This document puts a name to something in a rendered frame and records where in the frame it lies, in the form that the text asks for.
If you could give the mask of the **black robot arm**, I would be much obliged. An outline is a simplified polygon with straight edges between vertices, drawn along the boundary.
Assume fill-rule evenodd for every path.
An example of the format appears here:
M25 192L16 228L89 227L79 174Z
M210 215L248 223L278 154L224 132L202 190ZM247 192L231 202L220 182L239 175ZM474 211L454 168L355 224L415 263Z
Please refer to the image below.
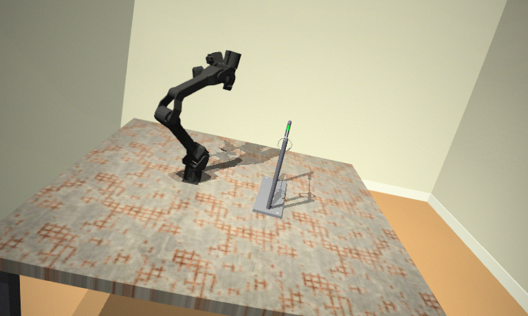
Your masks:
M223 83L223 89L230 91L235 81L235 71L238 68L241 54L225 51L223 59L221 52L214 52L206 56L209 64L202 73L177 86L170 88L167 95L159 102L155 110L154 118L165 125L180 141L186 149L186 155L182 159L185 165L182 182L198 185L201 180L202 170L209 160L209 152L204 146L194 142L181 125L180 114L184 98L205 86ZM173 110L168 104L174 100ZM195 163L194 163L195 162Z

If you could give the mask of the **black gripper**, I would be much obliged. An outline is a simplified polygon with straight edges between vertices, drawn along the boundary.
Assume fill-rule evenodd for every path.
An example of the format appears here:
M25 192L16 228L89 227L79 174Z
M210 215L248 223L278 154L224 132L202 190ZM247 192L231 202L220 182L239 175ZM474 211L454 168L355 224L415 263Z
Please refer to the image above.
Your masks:
M204 68L202 66L193 67L193 69L192 69L193 78L199 76L202 73L203 70L204 70Z

